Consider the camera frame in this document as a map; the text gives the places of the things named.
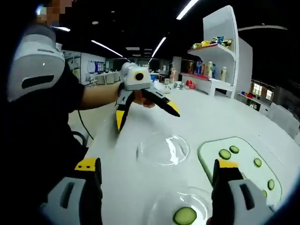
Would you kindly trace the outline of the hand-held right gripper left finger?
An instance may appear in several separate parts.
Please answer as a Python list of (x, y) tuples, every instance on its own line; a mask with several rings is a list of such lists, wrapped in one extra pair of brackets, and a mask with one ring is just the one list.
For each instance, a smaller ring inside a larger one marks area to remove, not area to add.
[(40, 214), (50, 225), (101, 225), (101, 185), (100, 158), (85, 158), (49, 192)]

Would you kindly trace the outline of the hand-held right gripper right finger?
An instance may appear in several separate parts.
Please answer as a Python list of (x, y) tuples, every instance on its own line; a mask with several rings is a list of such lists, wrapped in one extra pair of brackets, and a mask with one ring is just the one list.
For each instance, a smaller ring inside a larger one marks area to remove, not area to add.
[(274, 210), (251, 180), (244, 179), (237, 167), (214, 162), (210, 225), (263, 225)]

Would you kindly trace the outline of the person's left hand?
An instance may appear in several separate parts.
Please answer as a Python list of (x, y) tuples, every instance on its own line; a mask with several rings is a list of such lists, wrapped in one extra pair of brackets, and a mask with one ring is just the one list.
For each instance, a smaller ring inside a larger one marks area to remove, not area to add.
[(151, 102), (150, 100), (142, 96), (141, 90), (135, 90), (134, 93), (135, 93), (134, 103), (143, 105), (146, 108), (153, 108), (155, 106), (153, 102)]

